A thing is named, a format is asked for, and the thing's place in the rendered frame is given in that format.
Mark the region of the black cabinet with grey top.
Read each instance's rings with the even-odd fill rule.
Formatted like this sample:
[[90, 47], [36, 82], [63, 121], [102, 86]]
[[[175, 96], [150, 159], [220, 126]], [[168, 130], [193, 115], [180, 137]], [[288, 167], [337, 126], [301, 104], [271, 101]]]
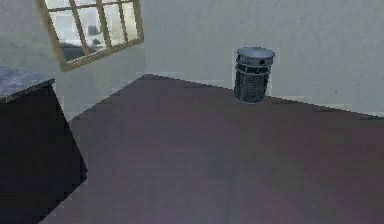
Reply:
[[38, 224], [87, 179], [53, 84], [0, 64], [0, 224]]

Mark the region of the wooden framed window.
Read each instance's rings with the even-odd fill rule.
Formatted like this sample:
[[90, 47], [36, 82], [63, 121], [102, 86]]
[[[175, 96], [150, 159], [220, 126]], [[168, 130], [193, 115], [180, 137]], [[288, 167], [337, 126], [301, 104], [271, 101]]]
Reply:
[[60, 70], [144, 42], [140, 0], [34, 0]]

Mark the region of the grey mesh waste bin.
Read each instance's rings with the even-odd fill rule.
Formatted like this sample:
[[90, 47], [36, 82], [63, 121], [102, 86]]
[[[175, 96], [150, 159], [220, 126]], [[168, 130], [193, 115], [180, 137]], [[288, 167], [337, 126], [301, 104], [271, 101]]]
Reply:
[[234, 96], [244, 103], [259, 103], [266, 94], [275, 53], [263, 47], [237, 50]]

